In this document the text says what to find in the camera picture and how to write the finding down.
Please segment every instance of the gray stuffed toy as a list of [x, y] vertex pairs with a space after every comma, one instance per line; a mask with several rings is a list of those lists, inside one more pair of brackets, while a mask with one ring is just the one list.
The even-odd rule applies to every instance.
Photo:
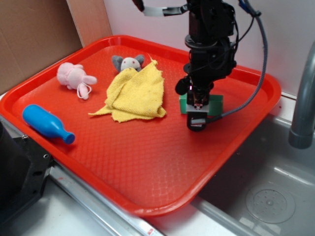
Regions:
[[139, 72], [144, 62], [144, 56], [138, 55], [135, 58], [125, 58], [125, 59], [120, 56], [113, 56], [112, 62], [114, 64], [114, 67], [118, 70], [118, 72], [121, 72], [125, 70], [126, 68], [134, 68]]

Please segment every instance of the yellow cloth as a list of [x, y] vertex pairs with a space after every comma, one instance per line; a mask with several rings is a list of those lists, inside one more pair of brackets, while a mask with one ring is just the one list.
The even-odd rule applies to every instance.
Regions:
[[156, 60], [140, 72], [134, 68], [121, 71], [107, 89], [105, 106], [90, 115], [112, 114], [118, 122], [131, 119], [153, 119], [163, 117], [166, 110], [162, 107], [164, 78], [156, 68]]

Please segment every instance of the gray cable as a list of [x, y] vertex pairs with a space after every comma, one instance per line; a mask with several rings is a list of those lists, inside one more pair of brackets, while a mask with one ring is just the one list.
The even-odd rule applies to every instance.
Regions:
[[262, 71], [261, 71], [261, 76], [257, 85], [256, 90], [253, 92], [253, 94], [249, 97], [249, 99], [242, 104], [241, 106], [239, 106], [238, 108], [235, 108], [231, 111], [225, 112], [223, 114], [221, 114], [221, 117], [225, 117], [227, 115], [230, 115], [234, 112], [237, 112], [241, 109], [243, 109], [244, 107], [246, 107], [253, 99], [254, 97], [257, 95], [257, 93], [259, 92], [259, 90], [261, 89], [262, 83], [264, 81], [264, 77], [266, 74], [266, 67], [267, 67], [267, 58], [268, 58], [268, 42], [267, 42], [267, 37], [266, 37], [266, 33], [265, 30], [263, 28], [261, 19], [259, 17], [259, 15], [256, 13], [256, 11], [254, 11], [254, 9], [252, 8], [252, 6], [250, 5], [250, 3], [248, 2], [248, 0], [244, 0], [244, 2], [246, 3], [246, 7], [249, 9], [249, 11], [251, 12], [251, 15], [253, 15], [258, 23], [260, 32], [261, 32], [261, 36], [262, 36], [262, 41], [263, 41], [263, 45], [264, 45], [264, 60], [263, 60], [263, 67], [262, 67]]

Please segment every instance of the blue bottle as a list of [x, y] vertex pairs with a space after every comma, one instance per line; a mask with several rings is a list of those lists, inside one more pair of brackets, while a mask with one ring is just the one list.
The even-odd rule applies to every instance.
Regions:
[[42, 107], [32, 104], [23, 111], [23, 119], [27, 124], [48, 138], [62, 138], [66, 144], [74, 142], [73, 133], [65, 131], [62, 121]]

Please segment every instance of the tray rim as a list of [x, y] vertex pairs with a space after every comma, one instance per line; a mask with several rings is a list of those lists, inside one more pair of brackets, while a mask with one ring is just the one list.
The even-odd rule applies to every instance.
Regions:
[[[190, 187], [182, 195], [182, 197], [163, 206], [145, 208], [145, 207], [139, 207], [139, 205], [125, 198], [121, 194], [117, 195], [117, 191], [114, 188], [112, 188], [109, 184], [107, 184], [106, 182], [104, 183], [100, 179], [93, 176], [89, 171], [83, 168], [79, 163], [72, 161], [71, 158], [67, 157], [61, 150], [56, 148], [54, 145], [52, 145], [52, 143], [48, 142], [44, 137], [40, 136], [33, 129], [27, 126], [21, 119], [17, 118], [10, 112], [10, 102], [11, 104], [14, 104], [14, 102], [16, 102], [21, 96], [30, 92], [32, 90], [31, 89], [32, 85], [33, 83], [36, 83], [37, 78], [42, 77], [43, 75], [46, 75], [45, 80], [42, 79], [40, 83], [38, 83], [38, 85], [41, 85], [45, 83], [46, 81], [50, 80], [52, 76], [55, 77], [57, 73], [57, 69], [61, 63], [64, 63], [67, 61], [67, 62], [76, 64], [80, 62], [81, 60], [83, 60], [84, 58], [86, 58], [87, 54], [89, 54], [90, 56], [93, 53], [98, 52], [99, 50], [103, 49], [104, 47], [115, 46], [115, 45], [126, 45], [130, 42], [132, 42], [133, 44], [137, 43], [136, 45], [141, 44], [141, 46], [133, 46], [132, 48], [140, 49], [142, 51], [144, 50], [143, 45], [145, 45], [145, 47], [150, 47], [150, 48], [151, 47], [159, 48], [159, 52], [161, 52], [161, 54], [163, 50], [166, 50], [166, 51], [171, 50], [172, 54], [171, 56], [169, 56], [170, 59], [183, 62], [183, 63], [187, 63], [188, 61], [187, 51], [174, 49], [169, 46], [161, 45], [158, 43], [150, 42], [147, 40], [143, 40], [143, 39], [127, 36], [127, 35], [115, 35], [115, 36], [105, 37], [100, 40], [97, 40], [96, 42], [88, 45], [85, 48], [78, 50], [77, 52], [69, 55], [68, 57], [56, 62], [55, 64], [47, 67], [43, 71], [35, 74], [34, 76], [30, 77], [29, 79], [25, 80], [24, 82], [12, 88], [10, 91], [8, 91], [4, 95], [4, 97], [0, 101], [0, 113], [8, 121], [10, 121], [14, 126], [16, 126], [19, 130], [29, 135], [30, 137], [32, 137], [42, 147], [46, 148], [47, 150], [53, 150], [53, 155], [58, 156], [58, 158], [56, 158], [58, 162], [60, 162], [59, 159], [63, 160], [61, 162], [61, 165], [70, 169], [80, 178], [81, 176], [84, 176], [84, 181], [90, 184], [93, 188], [100, 189], [100, 188], [104, 188], [104, 185], [106, 185], [106, 193], [108, 193], [108, 195], [110, 195], [111, 197], [109, 197], [107, 194], [105, 196], [108, 197], [113, 202], [115, 202], [120, 207], [122, 207], [123, 209], [126, 209], [130, 213], [133, 213], [139, 216], [158, 216], [158, 215], [163, 215], [163, 214], [172, 212], [188, 204], [197, 195], [198, 191], [202, 188], [202, 186], [204, 186], [209, 181], [209, 179], [215, 174], [216, 171], [213, 170], [213, 165], [220, 168], [229, 159], [229, 157], [234, 153], [234, 151], [238, 148], [238, 146], [235, 147], [233, 143], [228, 145], [227, 148], [213, 162], [211, 167], [208, 167], [207, 171], [205, 171], [204, 174], [201, 175], [197, 179], [196, 182], [198, 182], [198, 184]], [[252, 74], [256, 77], [260, 76], [259, 71], [249, 69], [249, 68], [239, 66], [239, 65], [236, 68], [234, 68], [231, 74], [231, 77], [235, 75], [235, 73]], [[250, 81], [250, 80], [248, 81], [242, 80], [242, 81], [248, 84], [256, 85], [254, 81]], [[266, 117], [266, 115], [268, 115], [270, 110], [279, 101], [280, 96], [281, 96], [281, 87], [274, 77], [272, 77], [269, 74], [266, 74], [265, 80], [261, 89], [264, 90], [268, 96], [267, 104], [265, 104], [263, 109], [261, 109], [259, 114], [257, 114], [257, 116], [255, 117], [255, 119], [253, 119], [245, 127], [245, 129], [233, 140], [233, 142], [237, 142], [241, 144], [251, 134], [251, 132], [260, 124], [260, 122]]]

